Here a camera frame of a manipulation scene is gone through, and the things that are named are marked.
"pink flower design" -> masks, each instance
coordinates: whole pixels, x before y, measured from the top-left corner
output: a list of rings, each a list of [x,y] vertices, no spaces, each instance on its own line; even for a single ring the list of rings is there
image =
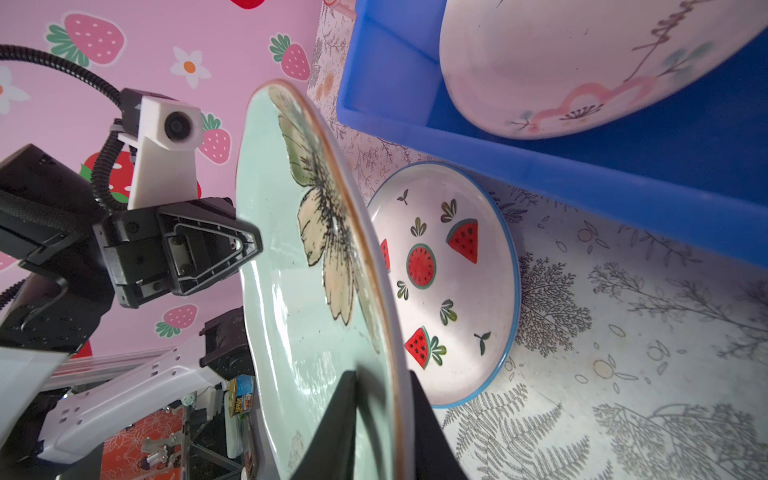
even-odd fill
[[[654,89],[656,77],[637,77],[608,90],[598,83],[579,85],[569,93],[558,108],[538,112],[530,120],[531,133],[546,131],[546,125],[561,125],[560,122],[585,123],[591,116],[601,112],[599,118],[615,116],[622,111],[631,109]],[[576,127],[574,130],[584,130],[586,127]]]

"strawberry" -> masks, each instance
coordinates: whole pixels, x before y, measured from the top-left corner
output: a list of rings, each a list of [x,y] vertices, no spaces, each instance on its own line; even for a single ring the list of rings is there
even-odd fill
[[[98,152],[88,157],[84,164],[80,166],[80,175],[88,181],[91,181],[94,165],[96,165]],[[131,195],[131,181],[134,179],[134,165],[131,163],[131,154],[127,151],[120,152],[118,159],[112,167],[112,175],[109,177],[109,190],[112,192],[118,202],[128,203],[128,197]],[[197,198],[202,198],[203,192],[200,190],[200,183],[197,184]]]
[[[199,146],[200,152],[208,157],[208,160],[217,165],[224,165],[230,159],[230,147],[232,137],[230,133],[221,128],[221,120],[208,114],[203,114],[203,144]]]
[[[51,53],[87,67],[112,65],[125,46],[125,35],[114,23],[93,15],[71,13],[64,17],[64,27],[52,23],[45,37]]]
[[[83,359],[89,356],[93,356],[94,352],[91,349],[91,341],[88,340],[84,345],[83,348],[80,349],[79,352],[75,353],[72,356],[72,359]]]
[[[0,252],[0,272],[10,267],[14,263],[16,263],[16,259],[14,257],[11,257],[10,255],[6,255],[3,252]]]
[[[263,4],[264,0],[232,0],[232,3],[234,3],[240,8],[245,8],[246,10],[250,10],[252,8],[256,8],[259,5]]]
[[[197,306],[192,303],[187,305],[177,306],[172,308],[163,314],[163,321],[159,322],[154,331],[158,336],[166,336],[169,339],[181,333],[181,329],[185,329],[194,323],[195,317],[197,317]]]
[[[283,67],[283,72],[291,78],[306,80],[310,77],[310,64],[306,61],[306,53],[301,45],[291,44],[288,35],[272,37],[270,51],[275,54],[275,61]]]

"green plate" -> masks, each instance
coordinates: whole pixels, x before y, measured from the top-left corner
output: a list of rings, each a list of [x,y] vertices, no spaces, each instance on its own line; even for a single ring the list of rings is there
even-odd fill
[[[265,84],[248,105],[237,217],[264,245],[240,275],[280,477],[301,462],[351,369],[361,390],[355,478],[411,478],[412,393],[379,242],[328,127],[288,82]]]

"plate rim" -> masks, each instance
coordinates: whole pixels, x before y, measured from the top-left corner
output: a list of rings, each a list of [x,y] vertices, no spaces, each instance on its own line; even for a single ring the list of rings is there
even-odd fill
[[[512,257],[512,270],[513,270],[513,276],[515,280],[515,311],[512,314],[512,327],[509,330],[509,338],[507,339],[507,344],[504,347],[502,357],[498,361],[497,365],[494,367],[493,371],[488,376],[488,378],[485,379],[485,381],[474,392],[470,393],[465,398],[457,400],[452,403],[430,405],[434,409],[452,409],[454,407],[461,406],[461,405],[464,405],[465,403],[471,402],[473,399],[475,399],[475,397],[483,393],[485,389],[487,389],[491,385],[491,383],[493,383],[493,381],[496,379],[496,376],[498,375],[499,372],[501,372],[502,368],[504,367],[504,364],[507,362],[507,357],[509,357],[509,352],[512,349],[512,344],[515,343],[515,337],[517,336],[518,326],[520,323],[520,305],[521,305],[520,297],[522,295],[521,284],[520,284],[520,265],[518,263],[518,252],[515,249],[515,243],[512,241],[511,234],[509,233],[509,226],[507,225],[507,221],[504,220],[504,217],[502,216],[502,212],[496,206],[496,203],[494,203],[493,199],[488,194],[488,192],[486,192],[485,189],[481,187],[480,184],[474,178],[470,177],[466,172],[464,172],[463,170],[457,167],[454,167],[451,164],[447,164],[439,161],[420,161],[414,164],[406,165],[405,167],[397,170],[395,173],[390,175],[386,180],[382,182],[381,185],[379,185],[379,188],[376,189],[376,192],[371,196],[371,199],[368,200],[368,205],[366,206],[366,208],[370,208],[370,205],[373,202],[373,199],[376,198],[376,195],[381,191],[384,185],[386,185],[386,183],[390,181],[395,175],[399,174],[404,170],[408,170],[411,167],[418,167],[419,165],[437,165],[439,167],[445,167],[448,170],[453,170],[455,173],[469,180],[470,184],[472,184],[475,188],[477,188],[480,192],[482,192],[485,200],[489,204],[491,204],[491,207],[493,208],[493,211],[496,214],[496,219],[501,223],[501,225],[505,227],[503,229],[504,235],[507,239],[507,245],[509,246],[509,253],[511,253],[511,257]]]
[[[302,107],[303,113],[307,115],[312,121],[313,127],[315,127],[316,133],[318,134],[317,136],[323,144],[323,148],[329,154],[326,162],[334,180],[336,181],[339,195],[342,197],[344,204],[349,209],[349,222],[351,224],[352,231],[353,233],[357,233],[360,240],[362,241],[363,248],[358,249],[360,263],[362,264],[362,268],[367,270],[366,273],[369,274],[368,278],[369,282],[374,287],[373,291],[377,292],[377,294],[372,295],[372,297],[376,301],[378,306],[377,310],[382,313],[382,319],[384,320],[380,322],[382,324],[382,350],[386,349],[388,352],[382,351],[379,355],[387,355],[391,359],[391,361],[385,361],[389,376],[392,379],[392,419],[394,421],[394,426],[391,430],[391,442],[392,456],[394,458],[391,474],[393,478],[409,480],[413,478],[415,465],[415,432],[414,428],[412,427],[412,419],[414,418],[415,410],[413,406],[411,379],[409,375],[409,369],[406,366],[405,353],[399,348],[402,333],[400,332],[400,322],[397,316],[397,308],[394,301],[395,295],[392,292],[392,287],[389,284],[389,278],[386,275],[386,268],[384,267],[383,258],[374,254],[376,251],[378,251],[378,243],[376,242],[376,231],[373,229],[372,221],[368,215],[368,207],[365,203],[365,200],[362,198],[362,194],[359,193],[359,189],[353,190],[353,185],[356,186],[356,184],[352,180],[351,171],[344,170],[340,165],[341,159],[345,159],[345,156],[340,150],[340,146],[336,141],[336,136],[333,134],[328,124],[323,119],[323,116],[319,112],[318,107],[307,97],[306,93],[303,93],[296,85],[288,80],[275,78],[266,81],[256,87],[248,98],[248,103],[245,109],[243,138],[240,140],[240,150],[243,148],[243,141],[245,138],[245,124],[247,124],[251,103],[258,94],[266,94],[266,90],[273,85],[279,85],[280,87],[284,87],[290,91],[291,95],[293,96],[293,100]],[[241,159],[238,156],[235,170],[236,187],[240,162]],[[355,196],[353,193],[354,191],[358,191],[358,197]],[[361,220],[363,216],[368,219],[367,227],[366,222]],[[259,257],[257,256],[252,261],[257,262],[258,258]],[[397,341],[395,343],[393,342],[394,336],[397,336]],[[251,349],[251,356],[255,357],[253,349]],[[404,372],[405,375],[399,375],[399,371]],[[259,391],[261,391],[261,384],[262,382],[257,382]],[[261,409],[261,414],[262,417],[265,417],[263,408]],[[269,435],[269,433],[268,436],[270,437],[270,448],[274,449],[271,435]]]

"blue plastic bin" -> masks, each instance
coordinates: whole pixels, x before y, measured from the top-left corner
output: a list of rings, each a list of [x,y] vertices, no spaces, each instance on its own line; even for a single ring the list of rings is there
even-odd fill
[[[513,141],[470,124],[448,96],[439,63],[445,0],[358,0],[356,10],[342,123],[768,267],[768,31],[635,114],[567,137]]]

